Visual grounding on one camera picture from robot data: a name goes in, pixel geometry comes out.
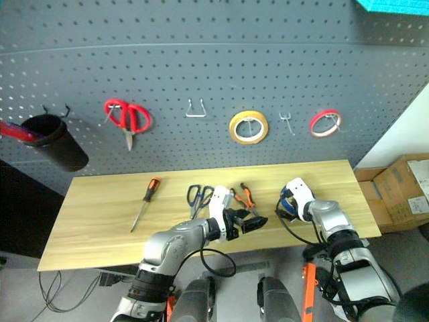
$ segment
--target black cylindrical container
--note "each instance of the black cylindrical container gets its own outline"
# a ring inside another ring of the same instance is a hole
[[[77,171],[88,164],[88,156],[68,133],[67,125],[60,117],[37,115],[24,121],[22,126],[43,135],[41,139],[24,144],[33,146],[64,171]]]

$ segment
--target scissors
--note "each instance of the scissors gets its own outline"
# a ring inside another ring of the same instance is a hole
[[[186,200],[190,206],[190,218],[195,219],[198,212],[208,205],[215,189],[212,186],[203,186],[201,189],[200,184],[193,184],[188,188]]]
[[[241,188],[243,189],[243,191],[245,192],[246,197],[247,197],[247,201],[246,201],[246,200],[244,200],[243,198],[241,198],[241,197],[237,194],[237,192],[235,191],[235,189],[234,189],[234,188],[229,189],[229,191],[234,195],[234,199],[235,199],[236,201],[238,201],[240,204],[242,204],[242,205],[243,205],[247,210],[249,210],[250,212],[252,212],[252,214],[253,214],[255,217],[259,217],[259,214],[257,213],[256,208],[255,208],[256,204],[253,202],[253,199],[252,199],[252,194],[251,194],[251,192],[250,192],[250,189],[247,187],[247,185],[246,185],[244,182],[242,182],[242,183],[240,184],[240,187],[241,187]]]
[[[113,115],[113,110],[116,108],[120,108],[122,110],[120,121],[118,121]],[[105,103],[105,113],[107,114],[105,122],[110,119],[125,133],[125,141],[127,142],[128,151],[131,151],[133,148],[133,135],[146,131],[152,123],[152,118],[144,107],[137,104],[128,104],[120,99],[108,99]],[[143,114],[146,120],[146,124],[143,127],[138,127],[139,121],[137,113]]]

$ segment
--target yellow tape roll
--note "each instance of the yellow tape roll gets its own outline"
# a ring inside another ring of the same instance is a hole
[[[261,125],[261,131],[248,138],[237,133],[237,127],[244,121],[256,121]],[[256,144],[262,141],[268,133],[268,122],[265,116],[258,111],[243,111],[236,114],[229,122],[229,134],[232,139],[240,144]]]

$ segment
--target red tape roll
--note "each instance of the red tape roll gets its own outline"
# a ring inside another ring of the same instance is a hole
[[[335,122],[335,124],[330,129],[328,129],[328,130],[326,130],[324,132],[315,132],[314,131],[314,126],[316,125],[317,121],[319,121],[320,119],[322,119],[323,117],[326,117],[328,115],[336,115],[336,122]],[[338,130],[340,124],[341,124],[341,115],[340,115],[340,113],[336,109],[327,109],[326,111],[322,111],[322,112],[316,114],[316,116],[313,117],[313,119],[310,122],[310,133],[315,138],[325,138],[326,136],[330,136],[336,130]]]

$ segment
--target black-handled scissors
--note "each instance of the black-handled scissors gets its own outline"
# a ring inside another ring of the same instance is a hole
[[[188,188],[186,200],[190,206],[190,218],[195,219],[198,212],[208,205],[215,189],[212,186],[203,186],[193,184]]]

